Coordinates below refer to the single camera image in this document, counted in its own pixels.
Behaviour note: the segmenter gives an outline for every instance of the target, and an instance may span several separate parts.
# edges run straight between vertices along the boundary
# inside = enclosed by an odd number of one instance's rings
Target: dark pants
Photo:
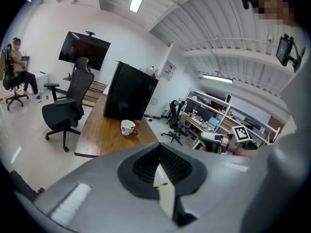
[[[35,75],[29,72],[24,72],[21,77],[21,82],[25,83],[24,91],[27,90],[28,84],[33,88],[34,94],[38,93],[37,81],[35,80]]]

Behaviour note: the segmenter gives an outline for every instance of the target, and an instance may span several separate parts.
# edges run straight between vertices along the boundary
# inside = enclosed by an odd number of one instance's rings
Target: white shelving unit
[[[194,95],[197,96],[198,100],[192,98],[192,96],[194,96]],[[220,105],[226,107],[226,111],[225,111],[225,112],[220,112],[220,111],[216,110],[215,108],[212,108],[211,106],[209,106],[209,105],[203,103],[202,101],[200,101],[202,98],[206,98],[206,99],[208,99],[208,100],[211,100],[211,101],[213,101],[213,102],[215,102],[215,103],[218,103],[218,104],[220,104]],[[235,106],[232,106],[231,103],[227,103],[227,102],[222,101],[222,100],[220,100],[220,99],[218,99],[218,98],[215,98],[215,97],[213,97],[213,96],[211,96],[211,95],[207,95],[207,94],[205,94],[205,93],[203,93],[203,92],[200,92],[200,91],[192,91],[192,90],[191,90],[191,91],[189,92],[189,94],[187,95],[187,99],[190,99],[191,101],[195,102],[197,105],[203,106],[203,107],[205,107],[205,108],[207,108],[207,109],[209,109],[209,110],[212,110],[213,112],[216,112],[216,113],[218,113],[218,114],[220,114],[220,115],[222,116],[222,118],[220,119],[220,122],[219,122],[218,126],[215,128],[214,132],[217,132],[219,129],[221,129],[221,130],[223,130],[223,131],[225,131],[225,132],[227,132],[227,133],[230,133],[230,130],[224,126],[224,121],[225,121],[226,119],[228,119],[228,120],[234,122],[234,123],[237,124],[237,125],[242,125],[241,122],[239,122],[239,121],[237,121],[237,120],[235,120],[235,119],[233,119],[232,117],[229,116],[229,112],[230,112],[230,111],[233,111],[233,112],[236,111],[236,112],[242,114],[243,116],[245,116],[246,118],[248,118],[248,119],[254,121],[254,123],[260,125],[260,126],[263,127],[264,129],[266,129],[268,132],[270,132],[270,133],[271,133],[271,132],[274,132],[274,133],[275,133],[274,139],[276,139],[276,137],[278,136],[278,133],[279,133],[280,128],[278,128],[278,129],[276,130],[276,129],[272,128],[270,125],[267,125],[266,123],[263,123],[263,122],[260,122],[260,121],[258,121],[258,120],[256,120],[256,119],[254,119],[253,117],[251,117],[251,116],[248,115],[247,113],[243,112],[243,111],[240,110],[239,108],[237,108],[237,107],[235,107]],[[258,133],[254,132],[253,130],[250,130],[250,129],[247,129],[247,130],[248,130],[249,134],[251,134],[251,135],[253,136],[253,139],[254,139],[256,142],[258,142],[258,143],[260,143],[260,144],[261,144],[261,143],[264,143],[264,144],[267,144],[267,145],[270,144],[270,143],[269,143],[269,136],[270,136],[270,134],[268,134],[268,136],[265,138],[265,137],[263,137],[262,135],[259,135]]]

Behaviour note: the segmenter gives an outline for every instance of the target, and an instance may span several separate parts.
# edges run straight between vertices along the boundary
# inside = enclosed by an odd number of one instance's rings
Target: white floor
[[[43,187],[47,189],[53,183],[75,170],[90,158],[75,156],[73,150],[76,147],[79,136],[68,133],[66,145],[69,152],[63,150],[63,134],[57,133],[50,136],[50,140],[45,139],[45,134],[50,131],[46,125],[41,108],[53,102],[52,93],[49,90],[44,92],[48,95],[48,100],[38,103],[30,95],[29,100],[21,98],[24,107],[14,101],[7,111],[5,97],[12,92],[6,91],[0,85],[0,160],[10,172],[17,171],[25,182],[34,190]],[[79,121],[76,130],[81,131],[92,108],[83,106],[84,116]],[[161,136],[161,133],[171,131],[166,119],[153,119],[149,122],[159,142],[170,142],[171,138]],[[181,136],[184,146],[191,147],[192,140],[189,137]]]

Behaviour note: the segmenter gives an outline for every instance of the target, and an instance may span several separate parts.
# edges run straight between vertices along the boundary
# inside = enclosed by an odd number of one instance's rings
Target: ceiling
[[[259,18],[244,10],[241,0],[144,0],[136,14],[129,10],[131,0],[60,2],[110,11],[168,46],[176,42],[198,76],[230,77],[275,96],[293,75],[291,64],[283,67],[275,57],[280,36],[293,36],[298,51],[306,44],[302,30]],[[269,34],[272,42],[267,42]]]

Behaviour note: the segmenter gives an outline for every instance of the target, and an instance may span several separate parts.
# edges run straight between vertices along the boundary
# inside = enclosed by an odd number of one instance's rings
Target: chair base
[[[65,150],[65,152],[68,152],[69,149],[66,147],[66,134],[67,134],[67,132],[71,132],[71,133],[74,133],[74,134],[80,134],[80,132],[72,129],[70,126],[65,126],[65,127],[62,127],[62,128],[59,128],[59,129],[52,130],[52,131],[48,132],[45,135],[45,139],[48,141],[50,139],[49,135],[55,134],[55,133],[58,133],[58,132],[64,132],[64,134],[63,134],[63,149]]]
[[[173,140],[175,139],[176,142],[178,142],[181,146],[182,146],[182,143],[179,141],[180,140],[180,135],[179,133],[172,133],[171,131],[169,131],[169,133],[162,133],[161,136],[164,136],[164,135],[167,135],[169,137],[172,138],[171,142],[173,142]]]
[[[6,102],[6,103],[8,103],[9,100],[11,100],[11,101],[9,102],[9,104],[6,106],[6,108],[8,109],[8,111],[10,110],[10,105],[11,105],[11,103],[13,103],[13,101],[18,101],[18,102],[20,102],[21,106],[24,107],[23,102],[20,100],[20,98],[24,98],[24,97],[26,97],[27,99],[29,99],[29,96],[28,96],[28,95],[20,95],[20,94],[18,94],[18,93],[17,93],[17,89],[14,87],[14,95],[11,96],[10,98],[5,99],[5,102]]]

